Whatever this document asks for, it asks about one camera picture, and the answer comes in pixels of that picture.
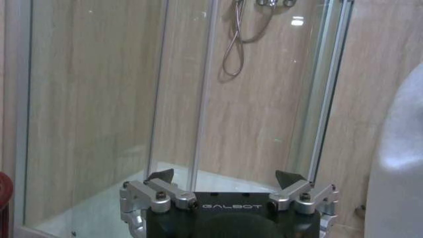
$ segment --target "bolt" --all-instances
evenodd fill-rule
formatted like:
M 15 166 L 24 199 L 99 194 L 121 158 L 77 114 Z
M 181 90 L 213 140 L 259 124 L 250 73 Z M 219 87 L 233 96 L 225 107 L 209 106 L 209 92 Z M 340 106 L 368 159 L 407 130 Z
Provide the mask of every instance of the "bolt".
M 299 200 L 302 200 L 302 201 L 310 201 L 310 199 L 311 199 L 311 196 L 310 196 L 310 193 L 308 193 L 308 192 L 304 192 L 304 193 L 300 194 Z
M 157 200 L 164 200 L 165 199 L 165 192 L 160 191 L 156 193 L 156 199 Z
M 124 181 L 124 184 L 121 185 L 124 188 L 128 187 L 129 181 Z

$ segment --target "wall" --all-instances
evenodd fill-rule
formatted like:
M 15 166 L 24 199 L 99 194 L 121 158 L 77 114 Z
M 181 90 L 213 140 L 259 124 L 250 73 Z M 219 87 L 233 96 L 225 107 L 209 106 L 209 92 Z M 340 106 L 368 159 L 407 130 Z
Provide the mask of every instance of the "wall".
M 300 100 L 311 88 L 308 73 L 314 59 L 314 34 L 319 32 L 322 1 L 298 1 L 279 9 L 256 43 L 247 44 L 242 73 L 232 80 L 221 72 L 229 43 L 232 1 L 219 1 L 212 42 L 211 72 L 207 76 L 204 131 L 200 136 L 200 170 L 276 185 L 275 170 L 288 166 L 294 128 L 302 123 Z M 263 15 L 247 4 L 243 36 L 263 27 Z M 294 16 L 304 25 L 292 26 Z M 238 55 L 228 59 L 233 71 Z
M 398 87 L 423 61 L 423 1 L 356 0 L 328 120 L 318 182 L 340 189 L 334 237 L 362 237 L 371 162 Z
M 163 3 L 33 2 L 27 225 L 145 169 Z

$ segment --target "aluminum frame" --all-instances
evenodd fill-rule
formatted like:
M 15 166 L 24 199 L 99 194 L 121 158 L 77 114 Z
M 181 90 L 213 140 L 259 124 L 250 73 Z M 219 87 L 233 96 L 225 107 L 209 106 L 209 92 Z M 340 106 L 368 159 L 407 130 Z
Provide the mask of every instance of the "aluminum frame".
M 335 40 L 334 52 L 332 52 L 330 76 L 328 76 L 327 85 L 326 85 L 323 106 L 322 106 L 320 119 L 319 119 L 319 125 L 318 125 L 318 133 L 315 138 L 315 145 L 314 145 L 308 176 L 307 176 L 307 179 L 310 181 L 316 180 L 318 167 L 319 167 L 319 161 L 322 156 L 323 141 L 324 141 L 326 128 L 327 128 L 327 121 L 328 121 L 331 105 L 332 105 L 332 97 L 335 93 L 338 72 L 339 72 L 342 54 L 344 49 L 344 41 L 347 37 L 352 4 L 354 4 L 354 0 L 343 0 L 340 22 L 338 25 L 336 40 Z

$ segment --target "shower faucet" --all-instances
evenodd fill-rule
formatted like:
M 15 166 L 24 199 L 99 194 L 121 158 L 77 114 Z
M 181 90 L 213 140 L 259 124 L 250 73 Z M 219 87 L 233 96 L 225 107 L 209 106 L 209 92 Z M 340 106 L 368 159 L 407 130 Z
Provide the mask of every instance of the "shower faucet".
M 133 238 L 324 238 L 336 219 L 338 190 L 276 171 L 275 193 L 189 192 L 173 170 L 124 182 L 120 217 Z
M 294 7 L 296 0 L 256 0 L 256 4 L 260 6 L 286 6 Z

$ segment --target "silver metal clamp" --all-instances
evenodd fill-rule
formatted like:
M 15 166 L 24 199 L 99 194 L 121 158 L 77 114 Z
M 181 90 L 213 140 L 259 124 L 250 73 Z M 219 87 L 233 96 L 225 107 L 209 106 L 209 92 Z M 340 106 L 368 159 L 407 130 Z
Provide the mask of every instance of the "silver metal clamp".
M 295 200 L 294 208 L 300 214 L 320 212 L 320 238 L 327 237 L 338 217 L 339 191 L 334 185 L 319 186 L 310 193 L 302 193 Z
M 306 180 L 299 180 L 290 187 L 276 193 L 270 194 L 270 201 L 275 211 L 286 211 L 290 208 L 291 202 L 296 197 L 311 190 L 311 183 Z
M 156 191 L 164 191 L 179 209 L 193 211 L 197 208 L 197 198 L 193 192 L 180 190 L 177 186 L 171 185 L 157 178 L 148 181 L 147 186 Z
M 195 194 L 159 178 L 144 183 L 124 182 L 120 189 L 120 219 L 128 224 L 132 237 L 147 237 L 145 212 L 148 209 L 157 214 L 168 212 L 171 201 L 179 209 L 193 211 L 197 207 Z

